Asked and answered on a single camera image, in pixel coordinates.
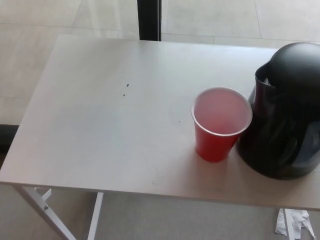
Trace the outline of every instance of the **paper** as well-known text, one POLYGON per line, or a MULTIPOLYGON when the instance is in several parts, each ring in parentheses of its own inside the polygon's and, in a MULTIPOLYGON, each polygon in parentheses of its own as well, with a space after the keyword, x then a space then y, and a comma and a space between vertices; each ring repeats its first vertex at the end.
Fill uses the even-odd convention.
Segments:
MULTIPOLYGON (((316 239, 315 233, 312 229, 311 222, 309 219, 309 214, 306 210, 295 210, 295 209, 288 209, 289 218, 291 219, 293 233, 295 239, 301 238, 301 228, 306 228, 311 236, 316 239)), ((282 234, 287 236, 287 229, 285 224, 285 217, 284 217, 284 209, 281 208, 279 210, 278 218, 276 221, 275 232, 277 234, 282 234)))

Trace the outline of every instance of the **red cup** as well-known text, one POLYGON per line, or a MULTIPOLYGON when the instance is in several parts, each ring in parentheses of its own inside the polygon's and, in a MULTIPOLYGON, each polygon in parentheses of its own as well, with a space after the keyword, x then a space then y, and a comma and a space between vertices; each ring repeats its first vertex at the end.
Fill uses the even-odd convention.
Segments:
POLYGON ((200 93, 191 107, 196 152, 208 162, 225 159, 252 120, 252 109, 239 92, 214 87, 200 93))

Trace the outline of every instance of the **floor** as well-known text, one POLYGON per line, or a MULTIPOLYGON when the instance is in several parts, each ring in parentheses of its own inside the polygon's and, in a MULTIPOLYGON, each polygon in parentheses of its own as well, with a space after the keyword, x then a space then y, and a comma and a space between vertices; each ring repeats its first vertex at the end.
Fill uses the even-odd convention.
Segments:
MULTIPOLYGON (((280 48, 320 42, 317 0, 162 0, 162 40, 280 48)), ((139 39, 136 0, 0 0, 0 124, 19 124, 60 34, 139 39)), ((85 239, 94 193, 53 190, 48 202, 85 239)), ((108 193, 97 240, 284 239, 277 209, 108 193)), ((320 214, 310 212, 320 236, 320 214)), ((0 185, 0 239, 56 240, 10 187, 0 185)), ((306 231, 302 239, 310 239, 306 231)))

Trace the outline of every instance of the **cup rim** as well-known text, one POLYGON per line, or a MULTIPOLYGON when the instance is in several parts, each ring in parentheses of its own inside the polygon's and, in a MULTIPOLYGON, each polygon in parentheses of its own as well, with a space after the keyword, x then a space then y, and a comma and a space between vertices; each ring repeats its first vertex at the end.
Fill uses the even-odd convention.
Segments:
POLYGON ((251 124, 251 121, 252 121, 252 118, 253 118, 253 113, 252 113, 252 108, 251 108, 251 105, 250 103, 248 102, 247 98, 245 96, 243 96, 240 92, 234 90, 234 89, 231 89, 231 88, 228 88, 228 87, 212 87, 212 88, 208 88, 202 92, 200 92, 195 100, 193 101, 193 104, 191 106, 191 115, 192 115, 192 118, 193 118, 193 121, 201 128, 203 129, 204 131, 206 131, 207 133, 209 134, 212 134, 212 135, 215 135, 215 136, 220 136, 220 137, 231 137, 231 136, 235 136, 235 135, 238 135, 240 133, 242 133, 244 130, 246 130, 249 125, 251 124), (247 122, 247 124, 240 130, 240 131, 237 131, 237 132, 234 132, 234 133, 230 133, 230 134, 221 134, 221 133, 216 133, 216 132, 213 132, 213 131, 209 131, 208 129, 206 129, 205 127, 203 127, 196 119, 195 117, 195 104, 196 104, 196 101, 198 99, 198 97, 200 97, 201 95, 207 93, 207 92, 211 92, 211 91, 214 91, 214 90, 224 90, 224 91, 227 91, 227 92, 230 92, 230 93, 233 93, 233 94, 236 94, 238 97, 240 97, 243 102, 245 103, 245 105, 247 106, 247 108, 249 109, 249 120, 247 122))

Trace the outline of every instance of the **white metal table leg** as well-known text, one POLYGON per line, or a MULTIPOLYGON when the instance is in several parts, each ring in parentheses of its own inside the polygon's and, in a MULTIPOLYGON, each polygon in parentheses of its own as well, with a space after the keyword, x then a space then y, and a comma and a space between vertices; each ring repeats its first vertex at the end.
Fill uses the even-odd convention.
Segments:
POLYGON ((87 240, 94 240, 95 239, 103 197, 104 197, 103 192, 97 193, 87 240))
POLYGON ((37 193, 34 187, 14 185, 14 189, 23 199, 43 218, 44 221, 63 240, 76 240, 69 229, 64 225, 45 200, 37 193))
POLYGON ((284 223, 286 226, 286 236, 289 240, 295 240, 294 227, 292 226, 292 218, 288 209, 283 208, 284 223))

